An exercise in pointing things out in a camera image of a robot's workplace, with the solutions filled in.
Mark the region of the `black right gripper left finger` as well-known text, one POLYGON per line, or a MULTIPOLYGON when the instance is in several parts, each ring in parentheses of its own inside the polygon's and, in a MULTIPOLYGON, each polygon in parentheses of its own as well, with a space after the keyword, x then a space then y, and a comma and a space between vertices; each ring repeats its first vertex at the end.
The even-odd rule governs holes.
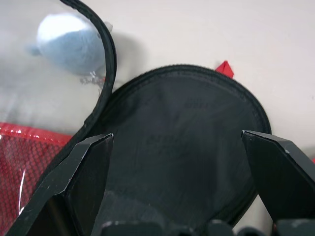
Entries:
POLYGON ((91 236, 113 141, 113 134, 102 134, 76 144, 44 178, 7 236, 91 236))

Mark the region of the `blue white plush keychain toy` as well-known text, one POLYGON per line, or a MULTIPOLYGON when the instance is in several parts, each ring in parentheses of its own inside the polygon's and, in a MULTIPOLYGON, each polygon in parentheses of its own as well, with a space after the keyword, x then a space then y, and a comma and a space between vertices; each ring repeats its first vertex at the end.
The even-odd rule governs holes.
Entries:
POLYGON ((36 43, 27 50, 77 75, 89 75, 105 67, 101 36, 91 21, 79 13, 47 15, 38 26, 36 43))

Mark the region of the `red black paddle case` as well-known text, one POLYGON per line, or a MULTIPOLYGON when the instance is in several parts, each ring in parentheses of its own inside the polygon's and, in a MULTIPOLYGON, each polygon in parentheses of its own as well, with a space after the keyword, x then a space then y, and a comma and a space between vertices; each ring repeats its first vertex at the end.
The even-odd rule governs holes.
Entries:
POLYGON ((91 236, 108 222, 267 234, 242 132, 290 140, 315 163, 315 0, 0 0, 0 236, 93 136, 113 134, 91 236), (49 14, 96 27, 89 75, 31 55, 49 14))

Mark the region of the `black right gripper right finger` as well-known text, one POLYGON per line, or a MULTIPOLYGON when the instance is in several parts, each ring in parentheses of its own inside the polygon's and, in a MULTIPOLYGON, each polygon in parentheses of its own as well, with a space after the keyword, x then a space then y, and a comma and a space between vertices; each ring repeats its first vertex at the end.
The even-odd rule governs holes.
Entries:
POLYGON ((290 140, 248 130, 241 137, 272 220, 315 219, 315 163, 290 140))

